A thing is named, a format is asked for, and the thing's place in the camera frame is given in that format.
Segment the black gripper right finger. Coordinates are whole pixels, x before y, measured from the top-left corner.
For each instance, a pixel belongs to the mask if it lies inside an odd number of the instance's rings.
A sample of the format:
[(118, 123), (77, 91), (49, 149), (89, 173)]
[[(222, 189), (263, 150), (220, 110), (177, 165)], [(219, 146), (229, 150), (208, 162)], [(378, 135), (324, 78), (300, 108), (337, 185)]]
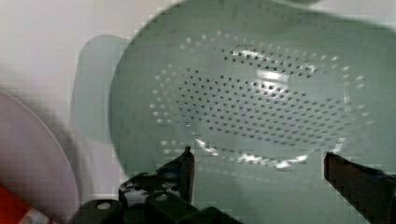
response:
[(395, 224), (395, 175), (328, 152), (324, 178), (370, 223)]

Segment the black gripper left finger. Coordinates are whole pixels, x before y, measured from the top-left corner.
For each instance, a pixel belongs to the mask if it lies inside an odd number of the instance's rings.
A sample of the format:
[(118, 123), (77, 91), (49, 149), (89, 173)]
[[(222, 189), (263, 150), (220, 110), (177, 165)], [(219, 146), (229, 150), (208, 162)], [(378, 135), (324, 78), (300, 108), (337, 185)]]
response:
[(153, 172), (142, 172), (122, 183), (119, 200), (127, 207), (143, 203), (151, 193), (170, 192), (190, 203), (194, 182), (195, 158), (190, 146), (183, 153)]

